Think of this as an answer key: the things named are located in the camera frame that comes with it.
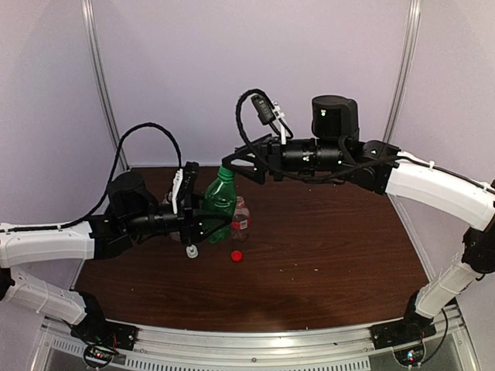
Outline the white flip bottle cap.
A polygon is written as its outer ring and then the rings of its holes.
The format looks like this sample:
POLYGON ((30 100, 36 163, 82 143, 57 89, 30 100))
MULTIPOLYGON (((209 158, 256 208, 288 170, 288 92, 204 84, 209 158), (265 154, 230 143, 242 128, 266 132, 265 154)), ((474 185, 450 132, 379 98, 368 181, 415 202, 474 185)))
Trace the white flip bottle cap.
POLYGON ((189 259, 195 259, 199 256, 199 251, 196 245, 189 245, 186 247, 186 256, 189 259))

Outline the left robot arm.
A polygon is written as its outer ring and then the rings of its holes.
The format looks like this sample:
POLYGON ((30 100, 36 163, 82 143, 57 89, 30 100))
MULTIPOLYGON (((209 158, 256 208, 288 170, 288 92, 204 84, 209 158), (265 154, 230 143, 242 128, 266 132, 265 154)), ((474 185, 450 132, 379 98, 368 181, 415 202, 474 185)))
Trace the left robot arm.
POLYGON ((194 192, 195 174, 178 171, 172 183, 172 201, 161 203, 134 171, 120 174, 106 189, 104 213, 81 221, 42 226, 1 225, 1 300, 58 318, 95 343, 111 337, 97 299, 68 291, 33 277, 22 264, 63 259, 106 260, 119 256, 147 238, 179 233, 192 246, 231 222, 229 213, 202 208, 194 192))

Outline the red label water bottle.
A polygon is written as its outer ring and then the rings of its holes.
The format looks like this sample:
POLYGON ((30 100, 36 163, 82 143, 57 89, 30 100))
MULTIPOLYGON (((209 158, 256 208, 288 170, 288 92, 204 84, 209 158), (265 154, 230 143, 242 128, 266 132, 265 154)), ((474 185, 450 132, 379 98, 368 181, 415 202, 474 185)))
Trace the red label water bottle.
POLYGON ((237 197, 236 209, 231 223, 231 236, 234 240, 245 241, 249 237, 251 214, 242 196, 237 197))

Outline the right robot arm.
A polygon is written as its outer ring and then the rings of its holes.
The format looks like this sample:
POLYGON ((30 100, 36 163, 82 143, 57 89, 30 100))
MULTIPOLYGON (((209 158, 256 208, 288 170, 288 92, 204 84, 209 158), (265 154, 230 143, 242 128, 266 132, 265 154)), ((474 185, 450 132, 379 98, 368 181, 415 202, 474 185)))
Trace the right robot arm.
POLYGON ((464 251, 435 280, 411 296, 396 333, 410 342, 472 282, 494 271, 494 187, 427 162, 388 143, 359 139, 353 99, 312 99, 312 137, 296 139, 281 108, 259 89, 235 107, 243 145, 223 166, 256 183, 267 175, 306 184, 350 182, 379 195, 410 199, 448 213, 468 228, 464 251))

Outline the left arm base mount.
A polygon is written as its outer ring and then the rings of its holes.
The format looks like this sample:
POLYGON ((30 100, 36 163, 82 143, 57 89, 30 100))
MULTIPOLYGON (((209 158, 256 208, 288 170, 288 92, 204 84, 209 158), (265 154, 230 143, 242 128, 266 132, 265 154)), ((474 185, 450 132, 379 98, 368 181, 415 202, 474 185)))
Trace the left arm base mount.
POLYGON ((71 335, 86 343, 132 351, 138 329, 133 325, 108 321, 92 294, 86 292, 77 292, 77 294, 84 301, 85 316, 78 324, 69 325, 71 335))

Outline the red bottle cap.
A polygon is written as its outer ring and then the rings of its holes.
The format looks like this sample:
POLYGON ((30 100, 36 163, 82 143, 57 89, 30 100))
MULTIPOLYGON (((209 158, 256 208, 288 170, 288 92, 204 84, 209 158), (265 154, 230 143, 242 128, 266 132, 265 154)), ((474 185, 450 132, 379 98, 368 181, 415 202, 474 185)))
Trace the red bottle cap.
POLYGON ((243 260, 243 253, 239 250, 234 250, 231 252, 230 257, 233 262, 241 262, 243 260))

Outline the green plastic bottle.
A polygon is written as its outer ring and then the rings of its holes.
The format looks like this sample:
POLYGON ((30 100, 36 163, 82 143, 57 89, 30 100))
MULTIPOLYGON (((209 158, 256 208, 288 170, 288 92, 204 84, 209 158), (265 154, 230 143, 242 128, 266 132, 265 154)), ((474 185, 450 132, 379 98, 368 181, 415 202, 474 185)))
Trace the green plastic bottle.
MULTIPOLYGON (((217 178, 208 186, 205 193, 205 200, 208 202, 207 211, 222 213, 225 216, 229 216, 232 221, 234 211, 237 203, 237 193, 234 184, 235 174, 233 172, 220 172, 217 173, 217 178)), ((224 236, 223 239, 213 242, 209 239, 210 243, 217 243, 222 240, 226 240, 229 236, 224 236)))

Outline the clear plastic bottle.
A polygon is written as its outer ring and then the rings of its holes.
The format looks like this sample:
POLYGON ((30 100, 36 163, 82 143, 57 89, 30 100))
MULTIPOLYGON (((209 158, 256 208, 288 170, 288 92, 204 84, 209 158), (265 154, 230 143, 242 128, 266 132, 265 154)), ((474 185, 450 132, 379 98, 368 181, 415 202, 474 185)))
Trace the clear plastic bottle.
MULTIPOLYGON (((172 203, 172 191, 169 191, 167 194, 166 194, 166 197, 164 198, 164 201, 163 201, 165 204, 171 204, 172 203)), ((181 242, 181 238, 180 238, 180 233, 179 231, 173 231, 173 232, 170 232, 169 233, 169 238, 173 241, 176 241, 178 243, 181 242)))

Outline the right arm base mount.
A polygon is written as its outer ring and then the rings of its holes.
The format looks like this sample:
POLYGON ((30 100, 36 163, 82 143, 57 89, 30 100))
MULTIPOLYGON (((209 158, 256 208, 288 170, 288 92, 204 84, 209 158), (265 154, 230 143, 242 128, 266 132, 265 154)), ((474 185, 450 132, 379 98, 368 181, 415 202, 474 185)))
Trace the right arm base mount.
POLYGON ((370 336, 375 349, 418 342, 423 336, 429 337, 437 333, 435 326, 432 324, 433 319, 423 317, 415 311, 417 296, 418 291, 409 298, 402 319, 370 327, 370 336))

